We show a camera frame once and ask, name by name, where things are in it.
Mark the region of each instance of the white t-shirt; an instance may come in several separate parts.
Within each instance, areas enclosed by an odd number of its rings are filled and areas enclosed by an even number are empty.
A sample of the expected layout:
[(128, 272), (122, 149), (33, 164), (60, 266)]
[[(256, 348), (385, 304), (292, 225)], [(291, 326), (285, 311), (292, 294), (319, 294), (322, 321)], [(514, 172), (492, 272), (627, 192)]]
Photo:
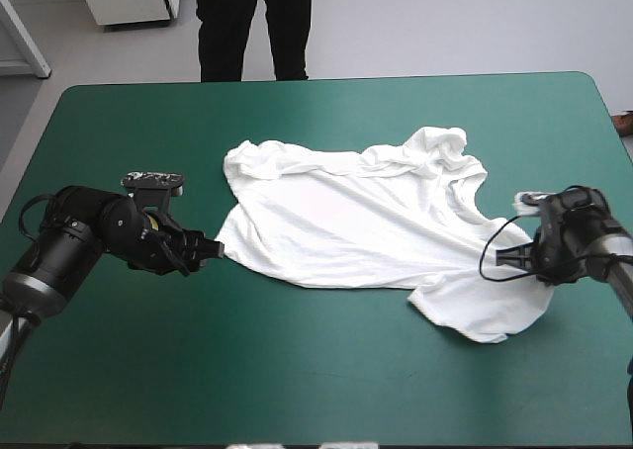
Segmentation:
[[(545, 312), (553, 288), (479, 275), (484, 245), (505, 219), (477, 210), (487, 172), (465, 145), (463, 130), (429, 127), (362, 153), (245, 141), (225, 158), (238, 204), (217, 240), (238, 263), (307, 288), (413, 289), (408, 300), (437, 325), (501, 342)], [(487, 273), (520, 273), (495, 267), (494, 253), (528, 241), (509, 225), (489, 249)]]

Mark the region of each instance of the black pants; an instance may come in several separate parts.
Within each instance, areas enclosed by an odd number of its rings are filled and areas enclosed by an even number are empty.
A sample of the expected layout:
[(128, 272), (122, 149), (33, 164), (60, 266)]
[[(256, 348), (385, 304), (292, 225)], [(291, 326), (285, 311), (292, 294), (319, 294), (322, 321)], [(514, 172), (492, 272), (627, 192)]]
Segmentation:
[[(305, 80), (312, 0), (264, 0), (278, 80)], [(257, 0), (198, 0), (202, 81), (239, 81)]]

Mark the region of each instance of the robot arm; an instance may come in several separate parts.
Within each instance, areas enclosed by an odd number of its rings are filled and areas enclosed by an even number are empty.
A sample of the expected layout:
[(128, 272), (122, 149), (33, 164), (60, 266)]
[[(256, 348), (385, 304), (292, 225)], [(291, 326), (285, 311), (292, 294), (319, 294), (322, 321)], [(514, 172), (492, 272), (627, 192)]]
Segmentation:
[(633, 317), (633, 239), (602, 193), (573, 186), (559, 194), (525, 193), (519, 201), (541, 226), (531, 243), (497, 251), (497, 266), (523, 269), (553, 285), (590, 276), (608, 283)]
[[(169, 201), (182, 194), (177, 174), (130, 173), (127, 195), (70, 186), (32, 199), (20, 214), (20, 230), (33, 244), (13, 267), (0, 291), (0, 405), (17, 351), (42, 320), (59, 314), (101, 255), (110, 253), (132, 269), (158, 275), (198, 271), (224, 246), (201, 231), (182, 228), (169, 215)], [(40, 234), (24, 226), (24, 212), (47, 200)]]

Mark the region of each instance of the black cable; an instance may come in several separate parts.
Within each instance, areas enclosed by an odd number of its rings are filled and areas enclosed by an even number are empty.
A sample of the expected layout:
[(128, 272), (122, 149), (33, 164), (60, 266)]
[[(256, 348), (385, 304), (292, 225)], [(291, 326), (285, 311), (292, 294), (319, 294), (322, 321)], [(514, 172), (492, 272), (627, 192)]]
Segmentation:
[(35, 204), (38, 204), (39, 202), (43, 202), (44, 200), (49, 202), (51, 200), (56, 200), (56, 199), (57, 197), (51, 194), (37, 195), (36, 197), (31, 199), (29, 202), (27, 202), (24, 205), (24, 207), (22, 207), (22, 210), (20, 211), (20, 217), (18, 218), (18, 230), (23, 236), (25, 236), (26, 238), (28, 238), (30, 241), (33, 242), (33, 245), (35, 248), (35, 253), (33, 256), (33, 260), (31, 262), (31, 267), (35, 267), (36, 263), (38, 262), (38, 259), (40, 258), (40, 244), (27, 230), (27, 227), (24, 223), (24, 214), (29, 210), (30, 207), (32, 207)]
[(505, 229), (506, 226), (510, 225), (512, 222), (517, 221), (521, 218), (521, 215), (517, 215), (516, 217), (512, 217), (510, 220), (505, 222), (501, 228), (499, 228), (493, 236), (486, 242), (486, 246), (484, 246), (484, 250), (482, 251), (482, 255), (479, 258), (479, 274), (486, 281), (492, 281), (494, 283), (506, 283), (508, 281), (514, 281), (516, 279), (527, 278), (529, 276), (536, 276), (537, 274), (543, 274), (547, 271), (552, 271), (554, 269), (558, 269), (562, 266), (567, 266), (569, 264), (578, 263), (579, 261), (583, 261), (588, 258), (608, 258), (609, 262), (607, 264), (607, 269), (611, 267), (613, 263), (616, 262), (625, 262), (633, 264), (633, 257), (626, 255), (618, 255), (618, 254), (584, 254), (583, 256), (577, 256), (576, 258), (568, 259), (567, 261), (563, 261), (562, 263), (555, 264), (553, 266), (546, 266), (545, 268), (537, 269), (534, 271), (528, 271), (521, 274), (516, 274), (514, 276), (509, 276), (507, 278), (491, 278), (484, 274), (484, 270), (482, 269), (484, 266), (484, 258), (486, 257), (486, 251), (488, 251), (488, 247), (492, 244), (493, 240), (500, 235), (500, 233)]

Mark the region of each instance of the gray floor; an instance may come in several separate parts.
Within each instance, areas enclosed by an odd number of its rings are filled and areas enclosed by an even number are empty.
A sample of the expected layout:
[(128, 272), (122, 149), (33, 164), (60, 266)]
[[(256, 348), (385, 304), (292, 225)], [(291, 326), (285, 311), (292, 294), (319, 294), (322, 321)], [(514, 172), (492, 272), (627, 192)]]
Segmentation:
[[(53, 74), (0, 77), (0, 217), (64, 89), (197, 81), (195, 0), (172, 26), (104, 32), (83, 0), (12, 0)], [(633, 109), (631, 0), (314, 0), (311, 78), (580, 70)], [(272, 79), (259, 6), (244, 79)]]

